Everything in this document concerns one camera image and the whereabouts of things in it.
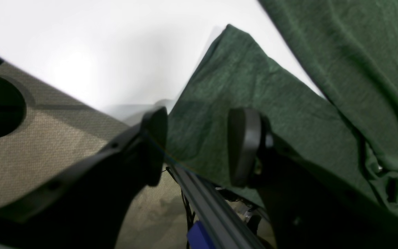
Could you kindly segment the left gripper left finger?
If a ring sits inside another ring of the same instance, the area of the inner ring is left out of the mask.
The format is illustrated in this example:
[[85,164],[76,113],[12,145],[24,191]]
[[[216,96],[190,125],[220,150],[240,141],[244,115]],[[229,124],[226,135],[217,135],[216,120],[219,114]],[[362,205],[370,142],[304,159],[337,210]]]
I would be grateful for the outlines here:
[[157,186],[163,171],[165,145],[168,133],[168,113],[164,106],[158,106],[142,117],[140,137],[145,179],[149,186]]

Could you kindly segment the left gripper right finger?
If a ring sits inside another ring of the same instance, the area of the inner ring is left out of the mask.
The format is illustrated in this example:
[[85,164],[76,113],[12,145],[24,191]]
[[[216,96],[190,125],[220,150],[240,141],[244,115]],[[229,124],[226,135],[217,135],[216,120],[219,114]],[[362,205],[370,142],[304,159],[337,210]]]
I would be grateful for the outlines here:
[[272,147],[269,119],[253,108],[233,108],[227,118],[227,150],[232,186],[257,188],[264,181],[265,154]]

